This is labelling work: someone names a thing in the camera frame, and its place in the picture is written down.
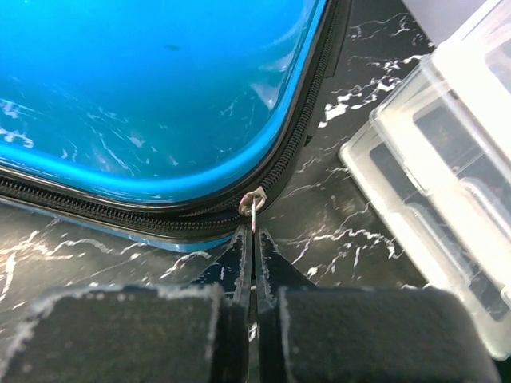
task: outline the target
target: glossy blue lid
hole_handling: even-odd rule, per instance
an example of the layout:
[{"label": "glossy blue lid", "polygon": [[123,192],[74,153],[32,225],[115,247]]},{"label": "glossy blue lid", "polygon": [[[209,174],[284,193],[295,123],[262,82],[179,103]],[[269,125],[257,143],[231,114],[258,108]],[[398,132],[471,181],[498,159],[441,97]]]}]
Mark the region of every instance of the glossy blue lid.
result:
[{"label": "glossy blue lid", "polygon": [[0,164],[173,203],[275,143],[326,0],[2,0]]}]

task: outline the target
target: zipper slider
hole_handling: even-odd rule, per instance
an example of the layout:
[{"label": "zipper slider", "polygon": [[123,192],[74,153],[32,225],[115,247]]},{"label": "zipper slider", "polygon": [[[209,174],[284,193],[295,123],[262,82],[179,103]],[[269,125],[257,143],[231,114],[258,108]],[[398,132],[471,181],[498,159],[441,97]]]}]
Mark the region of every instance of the zipper slider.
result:
[{"label": "zipper slider", "polygon": [[238,213],[243,217],[252,217],[252,233],[256,232],[256,213],[266,203],[266,193],[262,186],[250,191],[243,196],[238,206]]}]

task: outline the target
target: black zipper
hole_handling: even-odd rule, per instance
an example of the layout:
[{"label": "black zipper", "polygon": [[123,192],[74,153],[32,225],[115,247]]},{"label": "black zipper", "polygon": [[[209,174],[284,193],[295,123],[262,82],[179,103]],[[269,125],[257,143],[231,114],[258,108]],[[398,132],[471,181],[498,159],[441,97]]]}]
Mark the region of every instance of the black zipper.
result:
[{"label": "black zipper", "polygon": [[245,185],[242,191],[240,189],[236,191],[233,188],[231,197],[224,197],[223,202],[202,203],[203,208],[189,207],[178,214],[173,209],[161,211],[148,208],[144,211],[134,211],[51,190],[51,188],[24,180],[22,176],[8,173],[0,175],[0,195],[3,199],[14,203],[42,207],[57,215],[78,220],[85,219],[101,226],[126,229],[143,235],[183,239],[185,242],[193,239],[219,238],[233,232],[239,224],[248,220],[238,214],[238,206],[245,192],[261,186],[268,194],[267,207],[285,187],[287,180],[283,178],[290,177],[292,174],[292,165],[303,147],[307,126],[327,70],[338,20],[341,16],[342,2],[343,0],[333,0],[324,10],[323,28],[316,40],[316,51],[309,61],[305,78],[307,81],[309,77],[309,82],[303,84],[301,90],[298,89],[302,96],[299,95],[293,114],[299,113],[299,115],[297,118],[290,119],[292,130],[283,138],[277,150],[278,156],[269,166],[247,177],[251,180],[250,186]]}]

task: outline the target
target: zipper teeth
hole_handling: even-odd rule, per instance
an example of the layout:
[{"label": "zipper teeth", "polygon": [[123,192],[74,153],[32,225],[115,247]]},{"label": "zipper teeth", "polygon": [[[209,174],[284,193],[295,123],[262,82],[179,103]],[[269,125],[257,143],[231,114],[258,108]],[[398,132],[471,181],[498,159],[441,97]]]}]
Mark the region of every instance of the zipper teeth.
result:
[{"label": "zipper teeth", "polygon": [[[327,36],[319,56],[316,71],[308,89],[307,98],[300,111],[299,119],[293,129],[293,133],[275,165],[259,183],[265,192],[268,192],[275,186],[279,178],[284,174],[296,151],[299,149],[303,135],[307,131],[307,125],[314,111],[315,102],[318,98],[319,90],[327,70],[329,53],[334,43],[333,35],[341,9],[340,4],[341,2],[337,1],[335,5],[334,15],[328,26]],[[149,230],[155,234],[162,233],[168,235],[172,232],[179,231],[208,231],[213,229],[220,232],[227,229],[234,229],[244,220],[244,218],[237,214],[238,206],[243,197],[242,195],[238,195],[228,202],[217,204],[214,207],[174,219],[169,215],[166,217],[165,213],[161,212],[124,211],[119,208],[89,202],[72,196],[63,195],[59,192],[24,184],[22,181],[12,180],[5,176],[0,176],[0,193],[14,199],[37,203],[43,207],[56,208],[65,212],[76,212],[78,215],[83,215],[89,219],[99,219],[106,223],[120,224],[129,228],[135,227],[138,229],[142,227],[142,230]],[[222,211],[230,211],[231,216],[221,219],[208,219],[207,217],[201,219],[199,217],[207,213],[218,213]]]}]

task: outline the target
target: black marble countertop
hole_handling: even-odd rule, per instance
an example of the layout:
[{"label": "black marble countertop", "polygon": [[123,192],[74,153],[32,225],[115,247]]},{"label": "black marble countertop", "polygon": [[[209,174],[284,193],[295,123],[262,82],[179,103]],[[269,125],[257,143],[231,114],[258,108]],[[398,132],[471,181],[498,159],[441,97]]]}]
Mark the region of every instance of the black marble countertop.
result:
[{"label": "black marble countertop", "polygon": [[[425,284],[337,153],[431,49],[401,0],[353,1],[342,75],[323,90],[326,120],[259,220],[320,286]],[[0,353],[26,306],[50,287],[189,282],[225,250],[172,253],[8,206],[0,222]]]}]

